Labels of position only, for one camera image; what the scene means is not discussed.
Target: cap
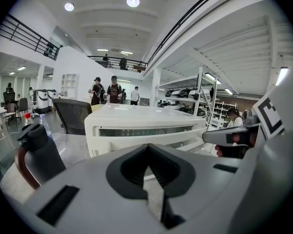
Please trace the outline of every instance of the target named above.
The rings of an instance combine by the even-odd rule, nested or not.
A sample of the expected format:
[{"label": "cap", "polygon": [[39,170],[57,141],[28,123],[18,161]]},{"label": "cap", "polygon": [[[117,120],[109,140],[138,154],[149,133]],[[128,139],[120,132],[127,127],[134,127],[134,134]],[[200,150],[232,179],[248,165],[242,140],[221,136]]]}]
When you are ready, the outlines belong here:
[{"label": "cap", "polygon": [[29,118],[30,118],[30,113],[26,113],[26,114],[24,114],[24,118],[25,118],[25,119],[29,119]]}]

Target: office chair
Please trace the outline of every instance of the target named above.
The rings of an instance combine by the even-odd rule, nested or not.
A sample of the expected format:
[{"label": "office chair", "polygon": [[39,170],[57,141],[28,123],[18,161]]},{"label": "office chair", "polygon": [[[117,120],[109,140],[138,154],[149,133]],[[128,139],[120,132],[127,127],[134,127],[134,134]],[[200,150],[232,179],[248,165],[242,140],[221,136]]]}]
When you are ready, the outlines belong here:
[{"label": "office chair", "polygon": [[66,134],[86,135],[84,119],[92,113],[89,103],[73,99],[53,99],[53,105]]}]

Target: black metal railing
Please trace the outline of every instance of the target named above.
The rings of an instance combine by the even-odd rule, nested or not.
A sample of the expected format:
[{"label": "black metal railing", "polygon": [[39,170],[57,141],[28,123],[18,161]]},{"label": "black metal railing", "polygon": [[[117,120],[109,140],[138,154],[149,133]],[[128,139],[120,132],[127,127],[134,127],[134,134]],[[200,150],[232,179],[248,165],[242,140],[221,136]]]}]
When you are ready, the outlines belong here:
[{"label": "black metal railing", "polygon": [[161,50],[161,48],[164,46],[164,44],[167,42],[167,40],[172,36],[172,34],[175,33],[176,30],[180,28],[180,26],[190,17],[192,14],[197,11],[199,8],[201,8],[206,2],[209,0],[199,0],[197,3],[192,6],[181,18],[180,20],[173,26],[173,28],[169,31],[169,33],[164,37],[160,45],[157,47],[157,49],[154,51],[153,55],[148,60],[147,64],[149,65],[150,62],[154,59],[156,54]]},{"label": "black metal railing", "polygon": [[120,57],[105,57],[105,56],[88,56],[90,59],[96,61],[98,64],[103,66],[104,68],[113,68],[113,69],[121,69],[128,70],[133,72],[144,72],[147,68],[147,63],[127,59],[124,61],[124,58]]},{"label": "black metal railing", "polygon": [[53,60],[56,60],[59,52],[57,46],[10,14],[0,24],[0,36],[17,42]]}]

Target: white machine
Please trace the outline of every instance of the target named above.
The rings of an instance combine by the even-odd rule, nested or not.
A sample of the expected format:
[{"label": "white machine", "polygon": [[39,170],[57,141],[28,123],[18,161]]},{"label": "white machine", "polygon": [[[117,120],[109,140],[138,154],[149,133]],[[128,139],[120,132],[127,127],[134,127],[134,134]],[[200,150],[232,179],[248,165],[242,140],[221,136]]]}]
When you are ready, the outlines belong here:
[{"label": "white machine", "polygon": [[34,103],[36,103],[37,108],[34,111],[38,114],[44,114],[49,109],[48,103],[48,92],[45,89],[38,89],[34,92]]},{"label": "white machine", "polygon": [[53,100],[54,96],[57,95],[57,91],[54,89],[50,89],[47,91],[48,91],[48,106],[49,106],[49,109],[52,110],[52,100]]},{"label": "white machine", "polygon": [[84,120],[90,156],[124,147],[173,144],[188,151],[203,143],[206,120],[173,109],[106,104]]}]

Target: black slot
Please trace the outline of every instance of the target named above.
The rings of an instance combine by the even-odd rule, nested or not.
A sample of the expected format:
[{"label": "black slot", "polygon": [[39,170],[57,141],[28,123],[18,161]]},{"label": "black slot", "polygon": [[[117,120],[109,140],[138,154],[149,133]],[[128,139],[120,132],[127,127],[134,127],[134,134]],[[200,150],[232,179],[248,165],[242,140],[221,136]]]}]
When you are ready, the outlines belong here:
[{"label": "black slot", "polygon": [[37,216],[48,224],[54,226],[78,191],[79,188],[75,186],[65,185],[37,214]]},{"label": "black slot", "polygon": [[237,167],[227,166],[227,165],[222,165],[222,164],[216,164],[213,166],[213,168],[216,168],[221,171],[233,173],[233,174],[238,170]]}]

